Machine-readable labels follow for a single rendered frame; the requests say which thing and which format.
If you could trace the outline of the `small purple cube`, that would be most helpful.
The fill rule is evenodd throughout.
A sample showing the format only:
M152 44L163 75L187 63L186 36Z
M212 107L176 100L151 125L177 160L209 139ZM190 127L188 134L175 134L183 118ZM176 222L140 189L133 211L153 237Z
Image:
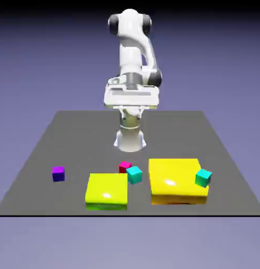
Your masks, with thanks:
M52 167L52 178L54 182L65 181L65 168L64 166Z

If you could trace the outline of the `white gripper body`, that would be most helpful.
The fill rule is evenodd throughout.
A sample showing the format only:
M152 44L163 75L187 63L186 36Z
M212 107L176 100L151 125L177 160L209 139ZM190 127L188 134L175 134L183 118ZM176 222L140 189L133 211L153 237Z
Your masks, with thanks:
M159 88L137 85L137 89L129 90L125 84L107 84L104 105L115 109L124 107L156 109L159 105Z

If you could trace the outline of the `large yellow box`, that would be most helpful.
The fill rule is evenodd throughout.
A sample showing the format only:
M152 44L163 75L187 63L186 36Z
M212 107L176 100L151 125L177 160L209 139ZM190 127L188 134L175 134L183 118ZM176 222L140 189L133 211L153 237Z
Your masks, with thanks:
M200 169L197 158L149 159L151 204L205 204L209 186L195 183Z

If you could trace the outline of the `large lime box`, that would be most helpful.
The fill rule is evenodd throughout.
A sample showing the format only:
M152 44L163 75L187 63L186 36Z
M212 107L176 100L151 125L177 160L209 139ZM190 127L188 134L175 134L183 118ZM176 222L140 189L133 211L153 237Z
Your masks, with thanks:
M126 173L91 173L86 193L86 210L127 210Z

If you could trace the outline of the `small cyan cube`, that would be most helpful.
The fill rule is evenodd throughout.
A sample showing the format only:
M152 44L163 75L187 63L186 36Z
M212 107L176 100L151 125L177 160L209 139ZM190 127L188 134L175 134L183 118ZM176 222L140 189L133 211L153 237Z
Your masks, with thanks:
M126 172L130 184L136 184L142 181L142 170L138 166L127 168Z

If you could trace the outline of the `small teal cube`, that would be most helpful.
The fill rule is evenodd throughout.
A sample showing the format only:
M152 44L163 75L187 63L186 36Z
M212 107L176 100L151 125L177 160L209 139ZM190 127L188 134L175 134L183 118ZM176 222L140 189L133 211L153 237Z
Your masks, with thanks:
M200 169L195 175L195 184L201 187L207 187L211 182L212 172Z

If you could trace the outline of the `small magenta cube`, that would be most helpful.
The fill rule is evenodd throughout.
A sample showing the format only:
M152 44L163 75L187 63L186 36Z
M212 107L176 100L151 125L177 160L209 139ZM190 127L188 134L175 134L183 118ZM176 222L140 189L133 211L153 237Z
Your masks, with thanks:
M126 173L127 169L130 168L131 166L132 166L132 164L130 162L122 161L119 164L119 173Z

